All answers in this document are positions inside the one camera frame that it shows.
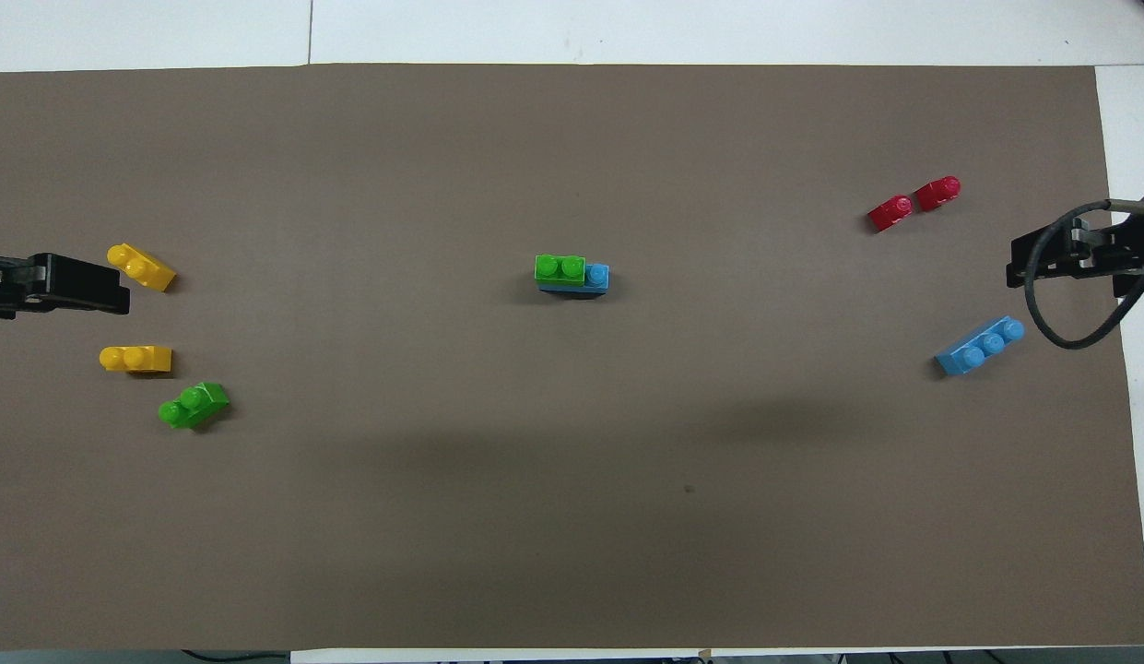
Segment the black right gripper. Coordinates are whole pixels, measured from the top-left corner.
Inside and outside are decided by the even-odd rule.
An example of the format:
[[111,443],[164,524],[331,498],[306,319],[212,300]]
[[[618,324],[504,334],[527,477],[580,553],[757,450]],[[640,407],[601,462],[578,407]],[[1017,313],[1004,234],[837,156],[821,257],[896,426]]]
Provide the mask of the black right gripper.
[[[1109,244],[1107,234],[1094,231],[1085,216],[1106,210],[1106,205],[1074,207],[1056,222],[1010,240],[1007,286],[1019,288],[1028,276],[1034,280],[1102,277],[1097,251]],[[1144,215],[1128,215],[1112,227],[1111,239],[1117,248],[1114,297],[1127,298],[1144,277]]]

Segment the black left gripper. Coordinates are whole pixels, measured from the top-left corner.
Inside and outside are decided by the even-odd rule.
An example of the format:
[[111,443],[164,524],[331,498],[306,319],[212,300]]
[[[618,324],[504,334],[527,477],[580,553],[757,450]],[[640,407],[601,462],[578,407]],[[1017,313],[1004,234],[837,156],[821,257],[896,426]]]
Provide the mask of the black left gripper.
[[18,313],[48,314],[57,308],[125,315],[132,294],[118,270],[62,254],[32,259],[0,256],[0,319]]

